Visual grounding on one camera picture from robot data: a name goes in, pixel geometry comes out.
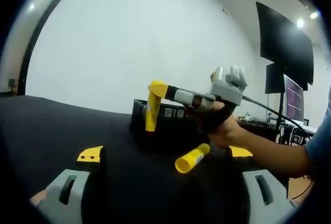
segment white sticker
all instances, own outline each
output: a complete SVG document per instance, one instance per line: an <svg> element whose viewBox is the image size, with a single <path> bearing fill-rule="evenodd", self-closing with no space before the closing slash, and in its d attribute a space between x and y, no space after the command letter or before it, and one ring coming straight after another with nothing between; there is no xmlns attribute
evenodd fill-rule
<svg viewBox="0 0 331 224"><path fill-rule="evenodd" d="M195 164L197 165L197 164L201 161L201 159L203 159L203 153L200 154L200 155L195 159Z"/></svg>

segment computer monitor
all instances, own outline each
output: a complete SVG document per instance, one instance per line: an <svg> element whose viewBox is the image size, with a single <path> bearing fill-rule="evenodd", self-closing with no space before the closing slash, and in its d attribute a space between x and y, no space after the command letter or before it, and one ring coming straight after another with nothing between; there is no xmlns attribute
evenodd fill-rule
<svg viewBox="0 0 331 224"><path fill-rule="evenodd" d="M286 117L304 123L304 90L288 76L284 75Z"/></svg>

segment yellow cylinder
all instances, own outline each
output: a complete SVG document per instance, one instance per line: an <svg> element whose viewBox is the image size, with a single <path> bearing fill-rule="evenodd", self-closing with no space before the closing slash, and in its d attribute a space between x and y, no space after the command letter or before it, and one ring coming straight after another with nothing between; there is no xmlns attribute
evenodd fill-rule
<svg viewBox="0 0 331 224"><path fill-rule="evenodd" d="M164 84L160 81L152 81L151 85ZM161 104L161 97L156 96L151 91L148 95L147 110L146 110L146 125L145 130L154 132L156 128L157 116L159 115L159 109Z"/></svg>
<svg viewBox="0 0 331 224"><path fill-rule="evenodd" d="M210 146L208 144L203 143L199 145L196 149L176 160L175 167L177 171L180 173L189 172L209 153L209 151Z"/></svg>

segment white wall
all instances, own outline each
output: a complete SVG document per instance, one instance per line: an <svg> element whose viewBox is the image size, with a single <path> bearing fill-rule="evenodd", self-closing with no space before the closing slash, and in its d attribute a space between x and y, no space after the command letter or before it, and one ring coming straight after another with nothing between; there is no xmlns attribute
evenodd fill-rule
<svg viewBox="0 0 331 224"><path fill-rule="evenodd" d="M265 67L272 64L271 61L260 57L259 49L255 49L257 54L257 70L261 72L261 85L264 94L266 69ZM328 105L328 93L330 89L330 75L327 70L325 54L319 46L313 46L314 55L314 83L313 86L308 84L308 90L304 92L304 111L305 118L309 119L309 126L318 128L323 121L324 114ZM262 103L266 104L266 95L261 97ZM269 95L269 106L278 111L280 94Z"/></svg>
<svg viewBox="0 0 331 224"><path fill-rule="evenodd" d="M33 50L26 94L131 113L151 80L203 93L217 66L237 64L254 97L253 50L222 9L216 0L62 0ZM248 110L261 113L244 103L236 114Z"/></svg>

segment shirt sleeve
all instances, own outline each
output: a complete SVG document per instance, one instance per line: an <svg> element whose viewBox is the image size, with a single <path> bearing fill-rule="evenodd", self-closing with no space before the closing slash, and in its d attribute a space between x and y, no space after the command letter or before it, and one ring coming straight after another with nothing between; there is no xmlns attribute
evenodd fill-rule
<svg viewBox="0 0 331 224"><path fill-rule="evenodd" d="M306 151L314 165L325 163L331 154L331 90L329 103L322 125L306 144Z"/></svg>

